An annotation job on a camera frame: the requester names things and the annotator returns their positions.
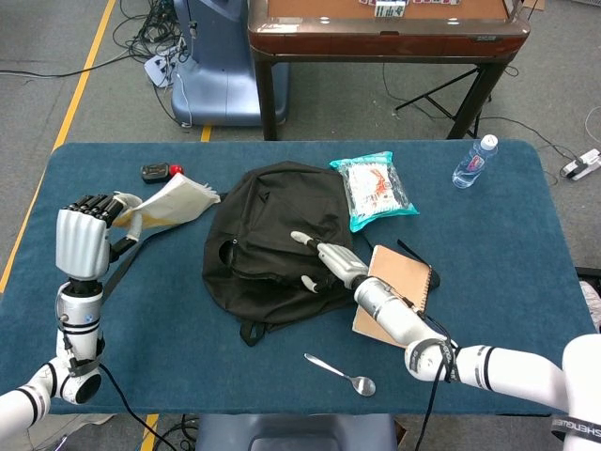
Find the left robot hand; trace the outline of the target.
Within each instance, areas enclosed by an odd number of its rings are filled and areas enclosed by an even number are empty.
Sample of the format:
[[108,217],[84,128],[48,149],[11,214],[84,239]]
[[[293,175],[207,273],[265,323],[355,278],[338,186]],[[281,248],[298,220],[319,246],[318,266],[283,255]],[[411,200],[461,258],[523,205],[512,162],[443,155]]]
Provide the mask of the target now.
[[[134,194],[87,194],[62,208],[56,220],[55,266],[69,278],[89,282],[103,276],[140,239],[142,199]],[[128,231],[114,244],[109,232],[124,217]]]

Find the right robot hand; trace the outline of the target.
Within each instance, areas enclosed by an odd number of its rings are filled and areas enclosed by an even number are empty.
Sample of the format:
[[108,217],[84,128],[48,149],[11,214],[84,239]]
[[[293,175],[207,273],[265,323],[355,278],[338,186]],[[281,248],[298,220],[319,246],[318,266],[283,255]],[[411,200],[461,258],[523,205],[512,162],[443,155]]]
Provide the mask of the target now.
[[300,231],[291,231],[290,237],[309,247],[346,289],[355,289],[368,278],[368,267],[346,247],[312,238]]

